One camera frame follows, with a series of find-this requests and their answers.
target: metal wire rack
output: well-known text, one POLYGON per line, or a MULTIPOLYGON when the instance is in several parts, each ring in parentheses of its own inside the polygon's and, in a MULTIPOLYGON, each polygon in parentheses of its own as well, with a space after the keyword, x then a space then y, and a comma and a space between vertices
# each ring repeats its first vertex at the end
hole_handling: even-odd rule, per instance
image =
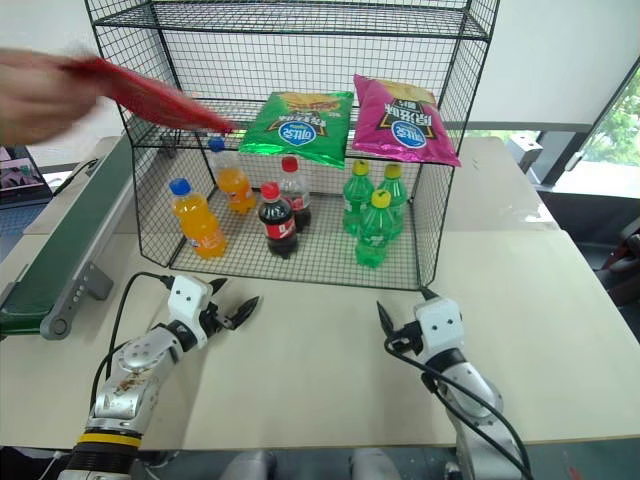
MULTIPOLYGON (((353 90, 352 75, 431 90, 459 149, 493 34, 498 0, 86 0, 101 54, 180 88, 232 119, 237 148, 272 91, 353 90)), ((453 169, 403 164, 411 192, 404 232, 373 270, 355 262, 341 226, 342 187, 355 158, 371 160, 378 184, 386 161, 350 148, 344 171, 301 160, 311 182, 312 224, 288 260, 269 254, 255 212, 231 213, 207 164, 205 134, 152 125, 121 108, 133 145, 140 251, 175 269, 279 280, 415 290, 435 276, 453 169), (172 216, 168 182, 188 178, 209 198, 229 240, 203 260, 172 216)), ((277 180, 279 158, 241 155, 252 185, 277 180)))

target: white table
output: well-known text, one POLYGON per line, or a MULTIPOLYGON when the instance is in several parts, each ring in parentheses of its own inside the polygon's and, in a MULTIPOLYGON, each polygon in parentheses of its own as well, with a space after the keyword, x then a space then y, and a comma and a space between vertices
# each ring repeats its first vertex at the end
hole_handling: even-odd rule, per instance
MULTIPOLYGON (((467 141, 462 157, 432 288, 460 303, 465 354, 501 390, 525 442, 640 435, 640 348, 626 324, 499 140, 467 141), (501 180, 490 189, 492 177, 501 180), (491 195, 478 201, 478 191, 491 195)), ((0 288, 45 240, 21 240, 0 265, 0 288)), ((126 279, 163 271, 133 234, 114 235, 99 263, 114 292, 83 303, 70 337, 0 343, 0 444, 69 448, 82 432, 126 279)), ((167 318, 159 284, 140 280, 132 293, 121 340, 167 318)), ((382 348, 375 301, 399 325, 417 293, 232 278, 218 298, 233 309, 254 295, 263 301, 251 320, 176 368, 143 448, 454 441, 419 373, 382 348)))

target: hand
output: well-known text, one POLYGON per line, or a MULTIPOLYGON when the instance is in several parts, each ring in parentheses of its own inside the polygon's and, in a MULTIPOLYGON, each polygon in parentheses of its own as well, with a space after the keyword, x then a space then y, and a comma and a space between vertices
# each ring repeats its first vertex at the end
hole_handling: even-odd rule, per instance
POLYGON ((0 49, 0 145, 30 145, 59 135, 89 113, 104 89, 60 66, 69 60, 0 49))

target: yellow ring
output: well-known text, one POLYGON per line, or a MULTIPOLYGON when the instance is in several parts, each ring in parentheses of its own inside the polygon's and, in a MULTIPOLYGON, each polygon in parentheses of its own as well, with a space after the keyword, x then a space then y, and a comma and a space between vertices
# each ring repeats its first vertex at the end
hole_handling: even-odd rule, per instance
POLYGON ((141 440, 125 435, 115 435, 113 433, 85 433, 80 436, 78 443, 117 443, 119 445, 129 445, 130 447, 140 447, 141 440))

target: plastic bottle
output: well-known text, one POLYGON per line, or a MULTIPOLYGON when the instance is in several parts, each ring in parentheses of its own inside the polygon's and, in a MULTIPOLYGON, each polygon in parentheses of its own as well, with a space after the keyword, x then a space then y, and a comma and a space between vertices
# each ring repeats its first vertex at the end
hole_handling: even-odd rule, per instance
POLYGON ((221 257, 227 246, 216 216, 209 211, 207 199, 191 190, 184 178, 169 183, 174 195, 171 208, 180 220, 182 233, 194 251, 202 258, 221 257))
POLYGON ((393 228, 390 203, 391 194, 386 190, 375 190, 371 194, 371 206, 362 218, 356 245, 356 261, 360 265, 376 268, 387 256, 393 228))
POLYGON ((249 178, 238 161, 238 153, 225 150, 222 137, 211 137, 209 148, 214 153, 210 162, 220 190, 227 194, 227 205, 234 212, 246 214, 256 206, 249 178))
POLYGON ((264 223, 269 250, 274 255, 289 258, 298 249, 293 209, 289 202, 280 198, 280 188, 276 182, 263 183, 260 191, 263 203, 258 216, 264 223))
POLYGON ((344 216, 342 226, 351 235, 358 235, 361 215, 371 200, 374 187, 369 180, 369 164, 366 160, 356 160, 351 168, 353 175, 345 184, 344 216))
POLYGON ((378 186, 391 194, 389 211, 393 217, 391 238, 395 238, 404 229, 404 212, 407 209, 407 189, 402 183, 402 167, 397 163, 389 164, 384 169, 384 180, 378 186))
POLYGON ((298 171, 298 159, 296 157, 283 157, 282 170, 285 173, 279 184, 280 194, 293 208, 296 232, 302 233, 305 227, 311 224, 310 195, 307 179, 298 171))

